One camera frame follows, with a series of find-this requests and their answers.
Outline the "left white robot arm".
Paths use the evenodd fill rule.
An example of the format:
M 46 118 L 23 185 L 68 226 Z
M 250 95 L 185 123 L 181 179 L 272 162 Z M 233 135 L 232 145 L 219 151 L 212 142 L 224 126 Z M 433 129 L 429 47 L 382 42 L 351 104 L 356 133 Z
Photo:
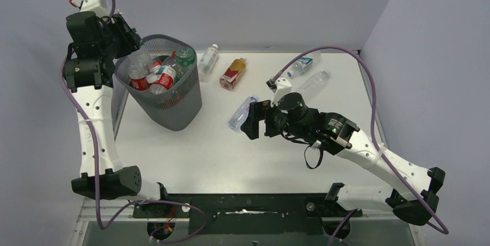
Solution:
M 81 166 L 71 181 L 74 193 L 94 200 L 162 200 L 158 182 L 144 180 L 136 166 L 123 166 L 112 119 L 114 59 L 140 49 L 140 37 L 119 15 L 80 11 L 66 18 L 72 38 L 61 68 L 61 83 L 77 111 Z

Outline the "red label bottle front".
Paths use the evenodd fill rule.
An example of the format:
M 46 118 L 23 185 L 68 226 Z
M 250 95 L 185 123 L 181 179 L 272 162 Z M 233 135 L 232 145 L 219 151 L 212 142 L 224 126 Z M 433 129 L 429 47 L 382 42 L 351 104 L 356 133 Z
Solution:
M 153 64 L 149 68 L 149 76 L 158 75 L 162 67 L 162 61 L 153 61 Z

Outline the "green tinted bottle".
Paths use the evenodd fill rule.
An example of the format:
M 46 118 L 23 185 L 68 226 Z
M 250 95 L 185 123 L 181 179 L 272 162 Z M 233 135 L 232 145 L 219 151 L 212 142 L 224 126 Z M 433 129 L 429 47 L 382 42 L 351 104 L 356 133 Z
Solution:
M 189 70 L 189 67 L 194 64 L 195 53 L 190 47 L 181 47 L 175 53 L 175 70 L 177 78 L 180 80 Z

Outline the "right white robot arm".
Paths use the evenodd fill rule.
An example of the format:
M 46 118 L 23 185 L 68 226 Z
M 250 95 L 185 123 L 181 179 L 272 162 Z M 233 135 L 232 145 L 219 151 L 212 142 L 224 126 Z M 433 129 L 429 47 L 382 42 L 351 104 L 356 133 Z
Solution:
M 296 92 L 286 94 L 275 106 L 269 100 L 251 103 L 240 129 L 249 139 L 257 139 L 260 121 L 265 123 L 267 137 L 282 136 L 294 143 L 305 143 L 321 154 L 327 152 L 346 159 L 383 180 L 383 185 L 366 187 L 332 184 L 325 198 L 330 214 L 340 215 L 345 210 L 391 211 L 417 226 L 426 225 L 434 217 L 444 170 L 427 169 L 403 159 L 372 142 L 343 115 L 307 107 Z

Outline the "plain clear bottle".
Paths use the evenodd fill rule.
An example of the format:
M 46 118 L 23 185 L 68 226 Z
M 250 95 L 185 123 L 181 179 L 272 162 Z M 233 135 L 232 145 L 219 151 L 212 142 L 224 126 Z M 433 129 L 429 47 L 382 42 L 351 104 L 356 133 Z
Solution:
M 317 72 L 301 84 L 296 92 L 300 93 L 304 100 L 313 99 L 327 86 L 329 80 L 330 73 L 328 71 Z

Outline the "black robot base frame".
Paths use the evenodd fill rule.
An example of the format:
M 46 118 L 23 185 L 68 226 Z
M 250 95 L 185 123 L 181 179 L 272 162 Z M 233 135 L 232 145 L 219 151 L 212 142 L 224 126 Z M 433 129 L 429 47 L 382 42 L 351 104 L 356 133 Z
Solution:
M 339 221 L 348 210 L 325 193 L 272 194 L 184 194 L 171 193 L 169 201 L 190 204 L 202 210 L 183 211 L 170 204 L 141 204 L 138 219 L 186 219 L 190 233 L 209 224 L 201 234 L 285 234 L 321 235 L 328 218 Z

